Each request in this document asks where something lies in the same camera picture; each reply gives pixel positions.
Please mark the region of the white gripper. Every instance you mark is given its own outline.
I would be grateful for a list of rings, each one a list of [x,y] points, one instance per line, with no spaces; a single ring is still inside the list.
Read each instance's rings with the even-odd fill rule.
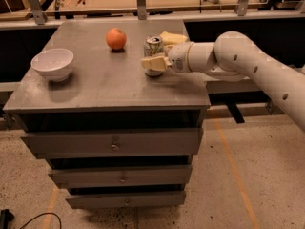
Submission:
[[[145,57],[141,60],[141,65],[147,70],[165,72],[171,67],[177,73],[190,73],[188,52],[191,45],[192,42],[165,45],[169,59],[166,56]]]

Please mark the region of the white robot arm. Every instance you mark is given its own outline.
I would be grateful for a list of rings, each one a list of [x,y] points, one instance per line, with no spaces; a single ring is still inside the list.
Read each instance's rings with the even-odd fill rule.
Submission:
[[[163,46],[142,58],[141,65],[146,70],[204,73],[232,82],[248,77],[305,131],[305,74],[270,57],[240,32],[224,32],[214,42]]]

